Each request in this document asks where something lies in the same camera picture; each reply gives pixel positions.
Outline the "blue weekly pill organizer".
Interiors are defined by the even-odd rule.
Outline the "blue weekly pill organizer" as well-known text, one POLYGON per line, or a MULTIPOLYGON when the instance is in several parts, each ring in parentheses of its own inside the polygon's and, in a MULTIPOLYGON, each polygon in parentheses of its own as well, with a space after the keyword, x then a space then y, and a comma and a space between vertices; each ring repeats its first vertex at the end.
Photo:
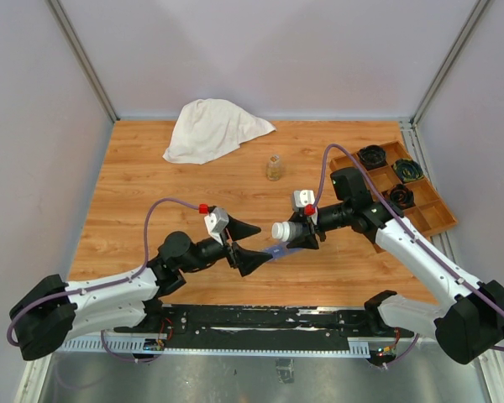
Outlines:
POLYGON ((283 259, 286 256, 300 252, 300 248, 289 249, 285 243, 271 245, 263 250, 264 253, 269 254, 273 261, 283 259))

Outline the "white cap pill bottle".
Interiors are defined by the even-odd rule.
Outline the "white cap pill bottle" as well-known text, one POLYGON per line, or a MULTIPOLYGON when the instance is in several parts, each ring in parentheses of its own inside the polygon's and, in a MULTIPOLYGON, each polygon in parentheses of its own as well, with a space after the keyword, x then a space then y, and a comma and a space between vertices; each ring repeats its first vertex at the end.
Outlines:
POLYGON ((281 242, 290 243, 302 236, 303 231, 304 225, 299 222, 274 222, 271 228, 271 236, 281 242))

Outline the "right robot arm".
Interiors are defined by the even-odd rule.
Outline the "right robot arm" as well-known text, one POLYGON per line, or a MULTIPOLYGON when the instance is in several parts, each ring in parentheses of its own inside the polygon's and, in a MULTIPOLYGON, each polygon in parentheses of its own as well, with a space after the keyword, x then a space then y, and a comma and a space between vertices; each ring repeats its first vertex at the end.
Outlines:
POLYGON ((467 364, 504 340, 504 287, 484 283, 436 249, 402 212, 373 199, 354 167, 330 176, 338 203, 316 208, 312 191, 295 191, 289 220, 273 224, 273 238, 289 249, 318 249, 328 231, 351 228, 404 264, 436 304, 384 290, 365 303, 365 329, 381 336, 392 328, 432 338, 453 361, 467 364))

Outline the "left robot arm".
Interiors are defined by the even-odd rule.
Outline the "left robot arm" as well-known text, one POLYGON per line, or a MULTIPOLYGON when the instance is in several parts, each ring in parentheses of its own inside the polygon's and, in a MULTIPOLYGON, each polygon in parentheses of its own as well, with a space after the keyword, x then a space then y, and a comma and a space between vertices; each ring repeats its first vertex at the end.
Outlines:
POLYGON ((226 214, 210 213, 205 223, 208 238, 195 242, 186 233, 174 231, 156 256, 137 269, 84 281, 44 277, 10 310, 8 342, 19 348, 23 360, 33 361, 89 333, 137 326, 153 332, 163 322, 163 311, 153 303, 184 286, 186 273, 224 260, 247 276, 271 260, 271 254, 244 249, 238 243, 260 233, 260 228, 226 214))

